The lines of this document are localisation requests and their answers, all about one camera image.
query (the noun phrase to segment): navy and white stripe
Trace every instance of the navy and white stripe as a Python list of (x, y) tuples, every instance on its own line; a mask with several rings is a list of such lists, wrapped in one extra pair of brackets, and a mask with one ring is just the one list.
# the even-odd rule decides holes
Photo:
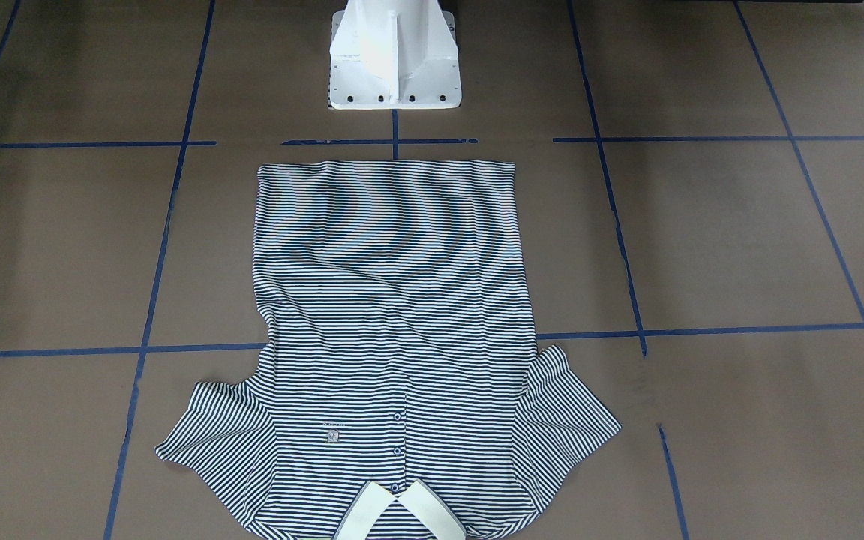
[[(534, 521), (620, 424), (558, 346), (536, 349), (514, 171), (262, 167), (253, 277), (270, 344), (244, 382), (196, 387), (159, 458), (264, 538), (332, 537), (367, 482), (421, 479), (470, 538)], [(392, 505), (370, 538), (430, 533)]]

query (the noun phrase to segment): brown cardboard floor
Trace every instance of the brown cardboard floor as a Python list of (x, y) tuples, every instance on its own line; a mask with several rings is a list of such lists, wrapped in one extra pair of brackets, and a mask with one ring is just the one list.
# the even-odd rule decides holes
[(258, 165), (390, 158), (517, 164), (625, 425), (518, 538), (864, 538), (864, 4), (570, 4), (463, 0), (393, 114), (326, 107), (338, 0), (0, 1), (0, 539), (250, 538), (152, 447), (265, 341)]

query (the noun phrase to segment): shirt sleeve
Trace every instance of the shirt sleeve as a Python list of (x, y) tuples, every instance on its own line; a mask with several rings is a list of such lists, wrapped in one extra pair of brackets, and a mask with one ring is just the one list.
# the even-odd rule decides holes
[(558, 346), (539, 353), (529, 367), (525, 392), (515, 407), (513, 474), (542, 512), (569, 471), (602, 446), (621, 424), (569, 369)]
[(272, 489), (278, 441), (271, 415), (245, 384), (199, 382), (188, 410), (155, 447), (162, 461), (185, 465), (246, 527)]

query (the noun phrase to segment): polo shirt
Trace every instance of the polo shirt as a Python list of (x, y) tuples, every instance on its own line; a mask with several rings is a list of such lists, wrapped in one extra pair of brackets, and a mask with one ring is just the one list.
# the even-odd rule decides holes
[(493, 161), (258, 172), (253, 376), (200, 382), (155, 448), (268, 539), (497, 539), (620, 423), (537, 349), (514, 194)]

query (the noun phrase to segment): white collar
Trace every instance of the white collar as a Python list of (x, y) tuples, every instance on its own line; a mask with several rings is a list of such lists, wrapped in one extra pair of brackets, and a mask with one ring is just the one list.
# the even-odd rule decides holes
[(423, 481), (414, 481), (398, 496), (373, 481), (367, 482), (353, 500), (332, 539), (365, 540), (382, 512), (395, 500), (425, 525), (425, 529), (429, 529), (436, 540), (465, 540), (466, 531), (462, 523)]

